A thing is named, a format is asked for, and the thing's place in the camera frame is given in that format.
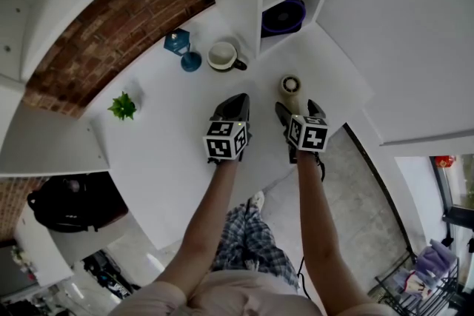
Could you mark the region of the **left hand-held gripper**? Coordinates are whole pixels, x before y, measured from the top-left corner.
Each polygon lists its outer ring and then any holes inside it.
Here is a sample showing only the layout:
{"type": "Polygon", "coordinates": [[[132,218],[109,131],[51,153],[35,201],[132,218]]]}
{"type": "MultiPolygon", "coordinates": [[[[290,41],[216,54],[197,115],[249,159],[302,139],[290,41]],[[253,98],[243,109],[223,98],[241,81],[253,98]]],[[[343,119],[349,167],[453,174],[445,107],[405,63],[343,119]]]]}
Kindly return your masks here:
{"type": "Polygon", "coordinates": [[[249,120],[250,97],[246,93],[234,95],[216,107],[203,137],[208,162],[241,160],[252,137],[249,120]]]}

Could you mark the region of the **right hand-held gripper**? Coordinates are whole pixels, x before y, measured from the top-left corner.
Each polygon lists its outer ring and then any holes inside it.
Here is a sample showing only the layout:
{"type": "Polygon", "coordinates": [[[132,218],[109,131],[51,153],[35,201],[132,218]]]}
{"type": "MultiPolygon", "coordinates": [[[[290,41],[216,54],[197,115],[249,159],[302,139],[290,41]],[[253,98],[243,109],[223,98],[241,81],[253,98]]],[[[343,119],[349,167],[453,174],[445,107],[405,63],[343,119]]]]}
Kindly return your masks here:
{"type": "Polygon", "coordinates": [[[296,152],[306,151],[314,155],[324,152],[327,146],[329,126],[324,118],[323,109],[312,99],[307,101],[309,116],[292,115],[292,112],[281,102],[275,104],[276,115],[285,127],[284,137],[289,146],[289,160],[297,163],[296,152]]]}

